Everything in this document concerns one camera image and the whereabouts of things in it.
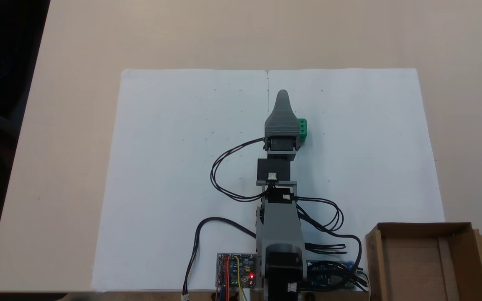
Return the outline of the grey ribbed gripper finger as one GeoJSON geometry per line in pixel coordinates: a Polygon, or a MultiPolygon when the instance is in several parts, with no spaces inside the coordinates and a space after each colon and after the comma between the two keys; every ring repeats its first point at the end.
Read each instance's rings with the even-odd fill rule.
{"type": "Polygon", "coordinates": [[[274,108],[264,124],[264,136],[299,136],[300,124],[285,89],[276,95],[274,108]]]}

